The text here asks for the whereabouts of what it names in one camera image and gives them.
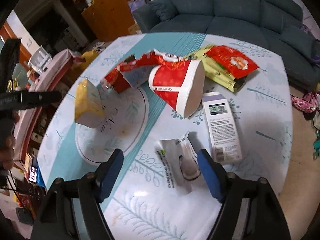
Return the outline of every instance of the barcode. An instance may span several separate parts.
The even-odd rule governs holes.
[[[223,148],[216,148],[216,155],[217,155],[217,161],[223,162],[224,161],[224,155],[223,155]]]

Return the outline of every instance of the sofa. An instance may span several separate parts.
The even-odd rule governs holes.
[[[167,1],[177,11],[171,19],[160,20],[154,6],[156,1],[133,12],[143,33],[207,33],[246,41],[280,55],[290,83],[312,91],[320,81],[320,68],[312,61],[312,58],[320,56],[320,45],[313,41],[309,47],[309,39],[313,37],[300,30],[303,13],[294,1]]]

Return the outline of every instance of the beige floor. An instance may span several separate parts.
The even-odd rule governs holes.
[[[302,93],[290,87],[292,95]],[[280,204],[287,219],[292,240],[300,240],[315,215],[320,202],[320,159],[313,161],[313,142],[316,139],[311,122],[292,108],[293,141],[291,160]]]

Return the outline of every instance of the table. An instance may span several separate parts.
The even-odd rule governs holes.
[[[74,53],[65,49],[55,55],[48,65],[48,69],[39,77],[38,84],[33,83],[29,91],[52,91],[64,74],[73,65]],[[16,138],[14,160],[24,160],[32,131],[41,114],[42,107],[27,109],[20,112],[20,120],[14,129]]]
[[[277,195],[282,190],[292,144],[292,109],[279,55],[247,42],[199,33],[121,37],[91,63],[69,90],[38,153],[39,167],[49,187],[56,177],[77,179],[95,171],[116,147],[124,151],[124,165],[114,189],[101,204],[116,239],[206,239],[221,206],[204,182],[186,195],[168,189],[154,149],[155,141],[179,138],[187,131],[196,151],[209,149],[201,106],[190,118],[182,119],[147,84],[119,95],[103,92],[99,81],[130,54],[138,58],[157,49],[183,56],[208,44],[238,49],[260,67],[236,94],[209,79],[205,81],[204,92],[218,91],[228,99],[240,138],[244,159],[225,169],[246,179],[265,177]],[[73,122],[75,90],[84,78],[100,88],[107,114],[105,122],[93,130]]]

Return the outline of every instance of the metal screw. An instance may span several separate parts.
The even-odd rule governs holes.
[[[63,181],[62,178],[56,178],[56,179],[54,180],[54,183],[55,183],[55,184],[60,184],[62,181]]]
[[[259,181],[260,183],[262,183],[262,184],[268,184],[268,180],[265,179],[265,178],[259,178],[258,181]]]
[[[236,174],[234,174],[233,172],[228,172],[227,176],[229,179],[234,179],[236,177]]]
[[[93,179],[95,177],[94,172],[88,172],[86,175],[87,179]]]

